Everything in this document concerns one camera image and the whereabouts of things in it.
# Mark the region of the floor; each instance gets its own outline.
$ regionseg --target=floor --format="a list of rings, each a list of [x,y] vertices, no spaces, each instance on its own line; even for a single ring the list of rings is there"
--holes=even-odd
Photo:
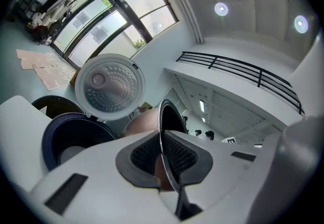
[[[15,95],[29,102],[45,95],[59,95],[77,104],[73,86],[48,91],[34,70],[21,69],[16,49],[55,53],[52,48],[37,44],[18,22],[0,24],[0,104]]]

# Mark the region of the recessed light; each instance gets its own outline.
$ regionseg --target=recessed light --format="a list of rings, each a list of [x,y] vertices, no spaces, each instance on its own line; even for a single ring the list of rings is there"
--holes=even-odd
[[[308,30],[308,22],[304,16],[299,15],[295,18],[295,29],[302,34]]]
[[[219,16],[226,16],[228,13],[228,7],[224,3],[216,3],[215,12]]]
[[[200,103],[200,109],[204,113],[205,112],[205,103],[202,100],[200,100],[199,103]]]

